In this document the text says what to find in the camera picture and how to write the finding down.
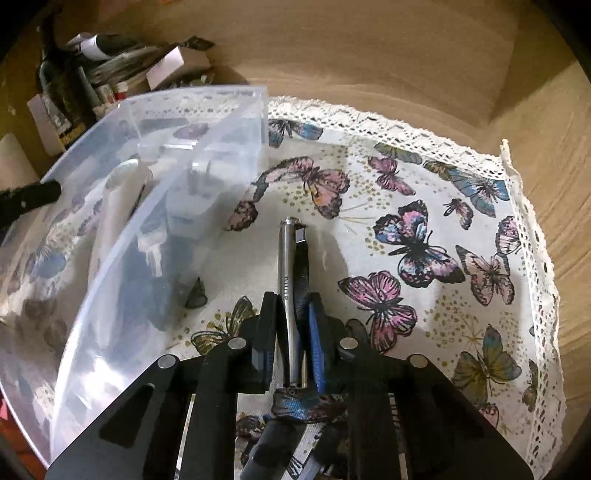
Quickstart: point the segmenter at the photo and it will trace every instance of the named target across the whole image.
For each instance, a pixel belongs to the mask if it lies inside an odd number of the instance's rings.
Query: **butterfly print cloth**
[[[196,345],[227,338],[241,298],[260,306],[264,291],[276,289],[280,220],[298,217],[308,226],[311,290],[328,314],[359,319],[384,355],[429,357],[540,476],[556,454],[554,439],[543,460],[532,452],[540,402],[558,409],[562,393],[543,394],[531,363],[559,375],[560,366],[538,358],[530,335],[522,217],[510,188],[453,157],[319,127],[289,116],[271,121],[269,167],[207,263],[208,304],[187,312],[170,351],[188,358]],[[536,394],[540,410],[531,407]],[[264,423],[276,403],[245,395],[239,418]],[[283,478],[297,478],[320,425],[308,425]],[[559,444],[560,428],[548,432]],[[236,444],[236,477],[245,442]]]
[[[307,225],[310,287],[327,314],[383,355],[427,356],[541,478],[560,448],[564,416],[558,293],[507,147],[500,157],[480,155],[379,115],[291,98],[272,100],[269,118],[268,164],[200,272],[193,308],[166,352],[190,358],[237,334],[263,293],[276,291],[280,221],[298,217]],[[69,259],[82,254],[98,201],[73,199],[20,271],[52,288],[57,278],[74,285]],[[7,278],[4,288],[18,291],[20,281]],[[37,330],[35,318],[65,314],[51,301],[29,303],[22,347],[59,357],[67,326],[56,320],[51,331]],[[46,377],[30,383],[50,413],[54,377]],[[281,391],[240,395],[238,414],[237,478],[273,415],[322,421],[306,426],[287,480],[298,478],[342,408],[338,398]]]

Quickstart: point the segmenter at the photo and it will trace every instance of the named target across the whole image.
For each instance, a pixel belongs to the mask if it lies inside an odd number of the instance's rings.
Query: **wooden surface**
[[[222,81],[347,103],[484,153],[497,154],[508,138],[562,297],[570,440],[591,405],[591,85],[536,7],[526,0],[67,0],[59,40],[83,30],[151,42],[198,35],[217,44],[208,53]],[[26,107],[39,51],[31,24],[0,66],[0,135],[13,131],[43,173],[51,159]]]
[[[561,296],[563,444],[591,406],[591,84],[540,11],[519,27],[505,87],[480,147],[509,139]]]

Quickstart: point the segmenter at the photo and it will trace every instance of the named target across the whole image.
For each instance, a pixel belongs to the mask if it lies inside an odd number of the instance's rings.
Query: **lace border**
[[[414,128],[377,113],[288,96],[270,99],[269,118],[295,120],[362,136],[453,164],[471,173],[505,180],[527,269],[537,365],[542,366],[538,368],[538,397],[525,461],[534,476],[542,478],[551,469],[560,450],[561,426],[566,410],[558,352],[560,296],[554,284],[554,265],[548,256],[544,234],[536,221],[532,204],[523,195],[521,176],[511,163],[507,140],[503,140],[500,157],[479,154],[429,130]]]
[[[281,96],[269,101],[269,118],[287,118],[317,127],[358,135],[456,165],[464,170],[497,180],[505,180],[499,157],[479,154],[433,132],[390,120],[377,113],[359,112],[349,105],[332,105],[322,100],[300,100]]]

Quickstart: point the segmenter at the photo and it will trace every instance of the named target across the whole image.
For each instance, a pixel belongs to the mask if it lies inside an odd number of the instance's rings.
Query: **cardboard box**
[[[207,55],[192,48],[176,47],[154,65],[146,75],[151,90],[172,82],[188,73],[207,70],[211,64]]]

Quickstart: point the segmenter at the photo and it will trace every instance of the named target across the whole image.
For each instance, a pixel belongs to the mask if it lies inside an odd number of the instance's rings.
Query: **metal rod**
[[[287,321],[288,381],[297,387],[300,380],[300,336],[296,325],[294,303],[294,261],[296,257],[296,227],[301,225],[297,218],[288,217],[281,221],[279,233],[279,265],[277,291],[285,309]]]

